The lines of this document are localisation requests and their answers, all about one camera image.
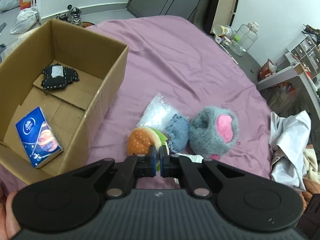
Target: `brand logo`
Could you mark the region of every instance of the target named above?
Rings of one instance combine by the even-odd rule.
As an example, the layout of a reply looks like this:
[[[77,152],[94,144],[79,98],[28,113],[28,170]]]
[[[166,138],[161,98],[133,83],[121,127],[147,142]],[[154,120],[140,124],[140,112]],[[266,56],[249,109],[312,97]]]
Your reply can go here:
[[[27,119],[23,124],[23,133],[28,135],[31,133],[32,128],[36,125],[36,120],[34,118]]]

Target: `bed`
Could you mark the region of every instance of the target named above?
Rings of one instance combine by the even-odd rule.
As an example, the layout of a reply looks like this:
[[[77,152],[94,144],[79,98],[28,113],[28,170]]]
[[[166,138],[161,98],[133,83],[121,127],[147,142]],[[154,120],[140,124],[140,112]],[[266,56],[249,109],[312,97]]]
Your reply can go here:
[[[187,20],[156,16],[111,20],[88,28],[129,45],[124,81],[91,146],[87,163],[127,157],[126,140],[150,100],[160,92],[190,119],[205,106],[233,110],[239,138],[221,162],[270,178],[270,113],[255,85],[232,59]],[[190,148],[184,153],[192,154]],[[7,191],[21,181],[3,167],[0,178]],[[143,178],[138,188],[175,188],[173,179]]]

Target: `sneaker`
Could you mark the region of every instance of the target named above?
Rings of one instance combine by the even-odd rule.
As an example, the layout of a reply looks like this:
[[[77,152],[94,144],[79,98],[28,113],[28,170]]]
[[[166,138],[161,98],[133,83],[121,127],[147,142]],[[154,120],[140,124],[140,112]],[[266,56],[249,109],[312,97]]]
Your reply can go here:
[[[81,10],[77,7],[73,7],[71,9],[71,23],[78,26],[82,26]]]
[[[69,22],[68,15],[66,13],[57,14],[56,19],[64,21],[64,22]]]

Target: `tissue pack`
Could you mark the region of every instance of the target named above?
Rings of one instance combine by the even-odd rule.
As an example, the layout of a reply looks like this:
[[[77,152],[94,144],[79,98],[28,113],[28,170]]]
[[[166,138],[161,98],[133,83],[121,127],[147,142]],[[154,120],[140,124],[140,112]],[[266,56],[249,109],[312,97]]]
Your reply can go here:
[[[17,122],[16,128],[34,168],[42,167],[63,151],[40,107]]]

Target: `large plastic bottle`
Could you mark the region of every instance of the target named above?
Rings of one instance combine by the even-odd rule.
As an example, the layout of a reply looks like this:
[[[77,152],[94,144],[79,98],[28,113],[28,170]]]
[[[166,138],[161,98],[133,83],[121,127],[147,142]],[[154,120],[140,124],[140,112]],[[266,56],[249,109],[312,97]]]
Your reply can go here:
[[[259,25],[256,22],[242,24],[232,39],[230,49],[239,56],[243,56],[258,39]]]

